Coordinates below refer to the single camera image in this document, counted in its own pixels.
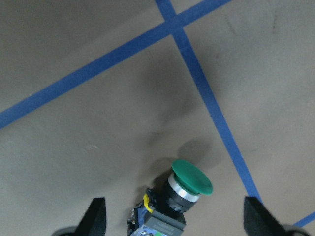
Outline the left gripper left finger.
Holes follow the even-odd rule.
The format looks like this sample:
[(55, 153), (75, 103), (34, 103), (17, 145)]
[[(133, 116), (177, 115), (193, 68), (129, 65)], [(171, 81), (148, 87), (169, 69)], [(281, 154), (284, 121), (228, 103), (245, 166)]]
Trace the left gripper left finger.
[(104, 236), (106, 233), (106, 201), (104, 197), (93, 198), (81, 222), (76, 236)]

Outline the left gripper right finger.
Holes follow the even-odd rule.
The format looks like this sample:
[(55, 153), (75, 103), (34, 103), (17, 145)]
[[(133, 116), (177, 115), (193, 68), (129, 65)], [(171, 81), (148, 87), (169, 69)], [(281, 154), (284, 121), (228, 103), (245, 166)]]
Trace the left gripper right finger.
[(256, 197), (244, 198), (243, 224), (248, 236), (289, 236)]

